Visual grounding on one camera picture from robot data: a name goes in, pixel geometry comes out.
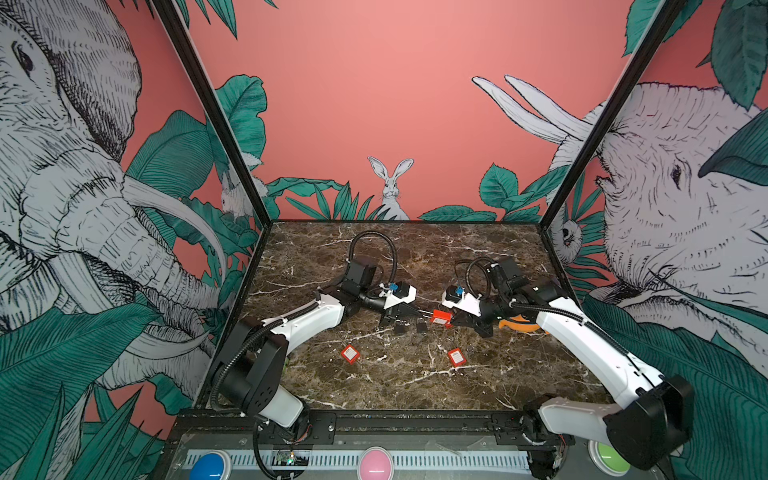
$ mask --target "marble tabletop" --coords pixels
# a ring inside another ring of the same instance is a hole
[[[436,308],[442,291],[455,282],[454,262],[460,259],[514,256],[528,278],[554,278],[532,225],[275,223],[241,317],[267,318],[310,301],[317,287],[344,272],[355,234],[371,229],[394,240],[397,280],[418,289],[416,303],[424,310]],[[360,240],[356,255],[380,259],[389,272],[383,240]],[[482,286],[481,277],[475,282]],[[543,393],[610,402],[597,378],[541,330],[495,329],[492,338],[483,339],[469,328],[436,324],[417,333],[414,321],[409,323],[407,332],[397,336],[392,327],[379,328],[378,313],[361,310],[294,350],[282,385],[313,408],[520,409]],[[349,344],[361,354],[352,365],[340,354]],[[455,348],[468,362],[454,368],[448,352]]]

